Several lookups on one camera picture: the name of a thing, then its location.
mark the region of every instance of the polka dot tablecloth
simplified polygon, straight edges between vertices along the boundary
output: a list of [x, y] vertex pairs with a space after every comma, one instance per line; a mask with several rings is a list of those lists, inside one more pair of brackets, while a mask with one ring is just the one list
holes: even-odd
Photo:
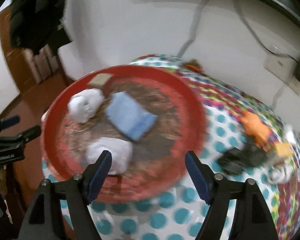
[[[258, 114], [264, 123], [272, 128], [270, 141], [281, 141], [282, 122], [268, 107], [242, 91], [207, 75], [188, 70], [178, 71], [180, 60], [166, 55], [148, 55], [136, 59], [132, 64], [165, 67], [178, 72], [189, 86], [198, 93], [205, 108], [207, 141], [202, 148], [200, 160], [217, 173], [221, 168], [216, 159], [231, 148], [242, 148], [245, 136], [238, 117], [244, 110]], [[272, 213], [279, 239], [290, 239], [300, 226], [300, 141], [295, 147], [295, 157], [287, 161], [298, 172], [290, 182], [280, 186], [267, 184], [268, 169], [262, 167], [246, 169], [238, 176], [228, 179], [245, 181], [253, 178], [257, 182]], [[49, 160], [42, 160], [44, 176], [55, 182], [55, 170]], [[70, 225], [71, 219], [67, 202], [61, 201], [62, 213]], [[194, 239], [204, 221], [209, 206], [202, 201], [194, 188], [190, 176], [185, 175], [175, 186], [157, 197], [133, 203], [105, 204], [93, 202], [90, 214], [101, 238], [142, 239], [142, 240], [183, 240]], [[228, 239], [235, 209], [231, 200], [221, 239]]]

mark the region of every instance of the blue folded cloth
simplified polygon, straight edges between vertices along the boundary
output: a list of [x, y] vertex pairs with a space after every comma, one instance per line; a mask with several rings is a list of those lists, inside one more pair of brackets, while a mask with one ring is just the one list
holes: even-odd
[[158, 117], [143, 109], [126, 92], [112, 95], [106, 115], [114, 127], [134, 141], [149, 131]]

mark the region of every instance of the electrical outlet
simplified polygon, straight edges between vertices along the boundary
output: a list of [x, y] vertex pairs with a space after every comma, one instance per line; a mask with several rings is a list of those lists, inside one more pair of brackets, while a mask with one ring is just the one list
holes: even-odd
[[295, 66], [296, 62], [289, 57], [268, 55], [265, 61], [265, 68], [268, 71], [286, 83], [297, 95], [300, 95], [300, 82], [291, 78]]

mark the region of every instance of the orange cloth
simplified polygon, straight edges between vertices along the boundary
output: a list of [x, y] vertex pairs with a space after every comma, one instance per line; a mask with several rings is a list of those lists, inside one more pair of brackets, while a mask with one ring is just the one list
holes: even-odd
[[270, 128], [261, 122], [258, 115], [246, 111], [241, 117], [241, 122], [246, 135], [255, 137], [255, 143], [257, 146], [261, 146], [268, 141]]

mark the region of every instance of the screw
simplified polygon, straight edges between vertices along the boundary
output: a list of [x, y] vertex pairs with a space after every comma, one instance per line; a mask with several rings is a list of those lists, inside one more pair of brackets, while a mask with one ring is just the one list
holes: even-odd
[[256, 181], [254, 179], [247, 179], [247, 182], [250, 184], [250, 185], [254, 185], [256, 183]]
[[44, 179], [43, 181], [41, 181], [41, 185], [42, 186], [47, 186], [48, 184], [51, 183], [51, 180], [50, 179]]
[[220, 173], [217, 173], [217, 174], [214, 175], [214, 178], [215, 178], [216, 180], [222, 180], [222, 179], [223, 179], [223, 175], [220, 174]]
[[82, 175], [80, 173], [74, 174], [73, 179], [74, 180], [79, 180], [82, 178]]

